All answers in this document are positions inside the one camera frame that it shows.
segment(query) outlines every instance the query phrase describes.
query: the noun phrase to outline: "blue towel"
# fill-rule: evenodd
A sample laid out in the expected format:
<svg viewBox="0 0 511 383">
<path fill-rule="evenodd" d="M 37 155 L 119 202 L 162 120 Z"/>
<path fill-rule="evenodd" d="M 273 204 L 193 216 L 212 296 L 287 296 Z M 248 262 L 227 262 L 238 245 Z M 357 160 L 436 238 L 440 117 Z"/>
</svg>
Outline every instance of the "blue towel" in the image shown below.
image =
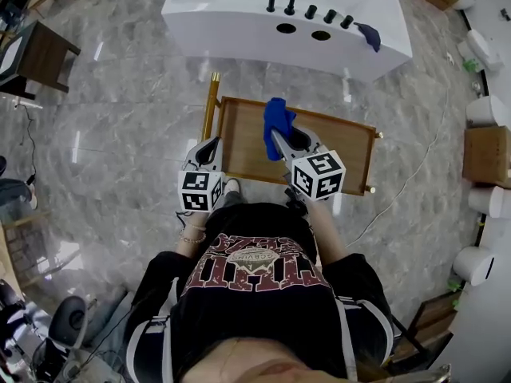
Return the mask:
<svg viewBox="0 0 511 383">
<path fill-rule="evenodd" d="M 367 44 L 371 45 L 374 51 L 378 52 L 380 50 L 380 45 L 382 44 L 380 33 L 367 24 L 360 24 L 359 22 L 354 24 L 358 27 L 358 30 L 366 36 Z"/>
<path fill-rule="evenodd" d="M 266 103 L 264 110 L 264 143 L 266 144 L 266 153 L 269 160 L 280 160 L 280 154 L 277 152 L 273 140 L 271 139 L 271 130 L 277 129 L 285 137 L 291 135 L 293 120 L 296 113 L 286 109 L 286 100 L 282 98 L 272 98 Z"/>
</svg>

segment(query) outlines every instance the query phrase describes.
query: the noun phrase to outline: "marble floor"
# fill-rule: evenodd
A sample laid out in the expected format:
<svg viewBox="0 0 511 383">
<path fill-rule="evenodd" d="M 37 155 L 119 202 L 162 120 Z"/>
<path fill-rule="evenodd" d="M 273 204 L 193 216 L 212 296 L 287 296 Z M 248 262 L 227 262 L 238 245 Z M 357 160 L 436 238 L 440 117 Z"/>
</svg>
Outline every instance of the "marble floor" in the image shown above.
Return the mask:
<svg viewBox="0 0 511 383">
<path fill-rule="evenodd" d="M 438 131 L 420 172 L 350 251 L 367 256 L 405 323 L 421 301 L 444 292 L 454 256 L 474 241 L 477 218 L 461 178 L 465 107 L 476 98 L 477 77 L 461 67 L 456 44 L 466 28 L 459 13 L 400 0 L 414 59 L 373 84 L 343 86 L 342 78 L 309 69 L 183 57 L 161 18 L 163 2 L 57 0 L 42 12 L 42 22 L 82 52 L 69 69 L 69 93 L 38 89 L 42 109 L 30 109 L 39 205 L 51 216 L 37 238 L 44 243 L 33 254 L 37 265 L 27 265 L 24 276 L 68 254 L 76 258 L 33 284 L 31 293 L 57 302 L 70 292 L 92 294 L 119 283 L 134 289 L 149 260 L 174 248 L 177 171 L 188 140 L 200 134 L 212 71 L 222 74 L 220 95 L 284 97 L 291 106 L 384 132 L 370 170 L 378 190 L 343 197 L 337 223 L 347 243 L 389 206 Z M 10 98 L 0 101 L 6 176 L 26 179 L 26 115 Z M 242 185 L 251 201 L 285 200 L 278 185 Z"/>
</svg>

